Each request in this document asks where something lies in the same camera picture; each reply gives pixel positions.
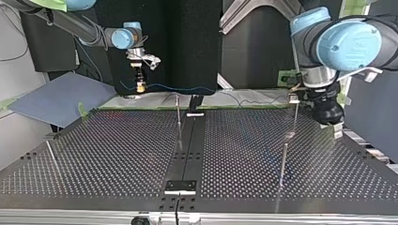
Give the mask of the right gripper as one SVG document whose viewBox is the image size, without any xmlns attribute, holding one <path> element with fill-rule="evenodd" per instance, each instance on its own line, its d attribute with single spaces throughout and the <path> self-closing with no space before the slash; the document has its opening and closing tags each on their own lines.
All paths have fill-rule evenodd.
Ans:
<svg viewBox="0 0 398 225">
<path fill-rule="evenodd" d="M 135 81 L 138 82 L 137 83 L 137 92 L 144 93 L 146 75 L 145 75 L 145 71 L 143 70 L 143 66 L 141 63 L 135 63 L 134 69 L 136 71 Z"/>
</svg>

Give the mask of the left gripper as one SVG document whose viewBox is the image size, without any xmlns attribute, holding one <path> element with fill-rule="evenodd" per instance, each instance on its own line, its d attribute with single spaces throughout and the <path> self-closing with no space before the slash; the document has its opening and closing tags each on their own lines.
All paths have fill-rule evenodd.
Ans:
<svg viewBox="0 0 398 225">
<path fill-rule="evenodd" d="M 344 109 L 337 102 L 337 96 L 341 91 L 341 85 L 337 82 L 318 89 L 311 89 L 308 92 L 309 100 L 314 104 L 312 109 L 313 119 L 320 127 L 328 128 L 333 126 L 334 138 L 343 137 L 344 128 Z"/>
</svg>

